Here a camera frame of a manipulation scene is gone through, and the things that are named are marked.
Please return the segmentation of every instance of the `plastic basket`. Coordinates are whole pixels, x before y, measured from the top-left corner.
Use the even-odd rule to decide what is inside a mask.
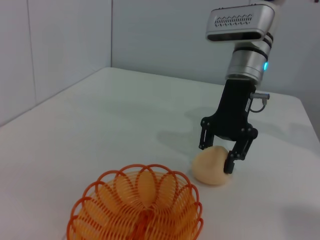
[[[72,208],[66,236],[195,240],[204,223],[201,215],[198,190],[183,173],[158,164],[134,164],[105,172],[85,189]]]

